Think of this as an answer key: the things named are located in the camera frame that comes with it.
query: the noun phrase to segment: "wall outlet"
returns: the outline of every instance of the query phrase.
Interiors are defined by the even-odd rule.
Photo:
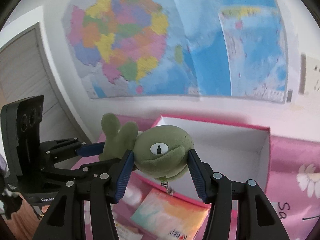
[[[306,56],[305,57],[305,95],[320,96],[320,60]]]

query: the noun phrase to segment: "map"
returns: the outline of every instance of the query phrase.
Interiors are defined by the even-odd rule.
[[[287,42],[275,0],[70,0],[62,24],[90,98],[284,101]]]

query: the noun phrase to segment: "stuffed animal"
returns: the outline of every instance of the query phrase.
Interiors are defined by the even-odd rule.
[[[183,129],[162,125],[137,136],[135,122],[120,127],[114,114],[105,114],[101,124],[106,135],[103,153],[99,156],[101,161],[122,158],[129,149],[133,150],[136,167],[160,181],[174,180],[188,170],[188,151],[193,149],[193,140]]]

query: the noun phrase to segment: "metal screw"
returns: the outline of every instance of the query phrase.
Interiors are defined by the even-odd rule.
[[[250,186],[255,186],[255,185],[257,185],[257,183],[256,183],[253,179],[249,179],[249,180],[248,180],[248,184],[249,184]]]
[[[67,187],[71,187],[71,186],[73,186],[74,185],[74,181],[73,180],[69,180],[69,181],[67,181],[67,183],[66,183],[66,186]]]
[[[220,173],[218,173],[218,172],[215,172],[215,173],[213,174],[213,177],[214,177],[215,179],[221,179],[221,178],[222,178],[222,175],[221,175]]]
[[[108,173],[102,173],[100,175],[100,179],[107,179],[107,178],[109,178],[109,174]]]

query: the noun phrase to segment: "toy eye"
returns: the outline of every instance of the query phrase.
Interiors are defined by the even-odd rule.
[[[150,151],[154,155],[158,154],[166,154],[169,150],[169,147],[164,144],[164,143],[155,143],[154,145],[151,146]]]

